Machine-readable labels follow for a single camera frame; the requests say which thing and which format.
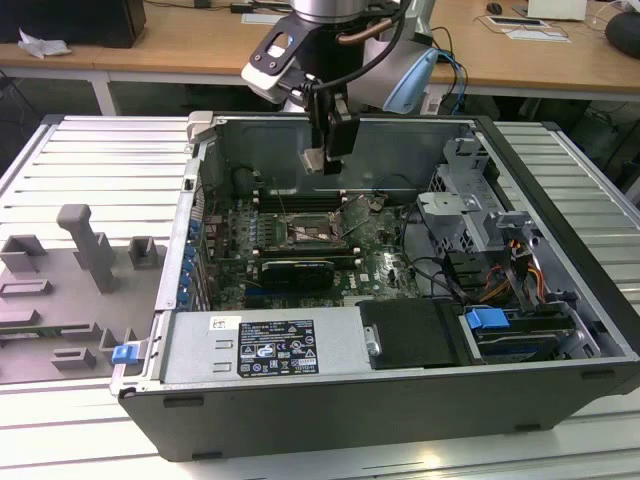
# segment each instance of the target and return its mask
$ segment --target paper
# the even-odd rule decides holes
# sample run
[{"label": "paper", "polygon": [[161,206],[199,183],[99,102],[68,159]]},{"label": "paper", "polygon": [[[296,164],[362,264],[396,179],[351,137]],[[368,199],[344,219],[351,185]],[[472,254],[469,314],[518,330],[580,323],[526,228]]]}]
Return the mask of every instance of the paper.
[{"label": "paper", "polygon": [[506,33],[511,40],[534,40],[537,42],[571,43],[571,40],[569,40],[561,32],[546,32],[542,30],[524,30],[524,29],[517,29],[517,30],[503,29],[502,31]]},{"label": "paper", "polygon": [[68,55],[71,50],[62,40],[40,40],[39,38],[27,35],[20,30],[20,40],[18,46],[26,50],[34,57],[43,60],[45,55]]},{"label": "paper", "polygon": [[242,23],[254,25],[275,25],[284,15],[269,15],[263,13],[245,13],[242,15]]}]

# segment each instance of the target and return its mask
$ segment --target black box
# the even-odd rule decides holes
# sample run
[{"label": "black box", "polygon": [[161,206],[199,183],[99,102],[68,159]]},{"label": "black box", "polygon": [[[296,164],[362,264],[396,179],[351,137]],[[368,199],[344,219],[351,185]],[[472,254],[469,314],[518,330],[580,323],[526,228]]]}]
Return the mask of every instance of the black box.
[{"label": "black box", "polygon": [[143,0],[0,0],[0,42],[18,29],[43,40],[131,48],[146,22]]},{"label": "black box", "polygon": [[374,370],[471,365],[456,302],[402,298],[358,306],[362,324],[374,327],[380,340],[382,353],[370,359]]}]

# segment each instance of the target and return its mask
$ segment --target blue clip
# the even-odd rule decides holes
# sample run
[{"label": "blue clip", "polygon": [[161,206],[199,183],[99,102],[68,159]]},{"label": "blue clip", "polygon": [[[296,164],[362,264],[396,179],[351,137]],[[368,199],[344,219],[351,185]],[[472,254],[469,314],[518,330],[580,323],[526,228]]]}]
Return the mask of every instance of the blue clip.
[{"label": "blue clip", "polygon": [[139,345],[118,345],[113,349],[111,362],[114,365],[135,365],[138,363]]},{"label": "blue clip", "polygon": [[472,330],[476,328],[509,328],[511,326],[501,308],[474,308],[465,317]]}]

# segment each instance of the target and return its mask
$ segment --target copper pipe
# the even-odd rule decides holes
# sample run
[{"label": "copper pipe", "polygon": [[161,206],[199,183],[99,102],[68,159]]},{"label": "copper pipe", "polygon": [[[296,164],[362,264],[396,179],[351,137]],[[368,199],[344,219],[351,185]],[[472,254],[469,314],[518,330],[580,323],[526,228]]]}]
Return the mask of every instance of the copper pipe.
[{"label": "copper pipe", "polygon": [[362,32],[354,33],[353,35],[338,35],[338,45],[342,45],[345,47],[358,45],[359,43],[363,43],[365,40],[368,40],[371,37],[375,37],[376,35],[384,32],[385,30],[389,30],[393,26],[393,22],[390,18],[385,18],[379,23],[363,30]]}]

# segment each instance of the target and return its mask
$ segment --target power supply label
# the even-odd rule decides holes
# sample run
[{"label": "power supply label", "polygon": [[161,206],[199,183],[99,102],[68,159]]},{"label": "power supply label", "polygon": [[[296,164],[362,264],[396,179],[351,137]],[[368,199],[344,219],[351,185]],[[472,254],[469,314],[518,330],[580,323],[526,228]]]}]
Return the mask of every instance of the power supply label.
[{"label": "power supply label", "polygon": [[318,373],[313,320],[241,323],[238,375],[243,378]]}]

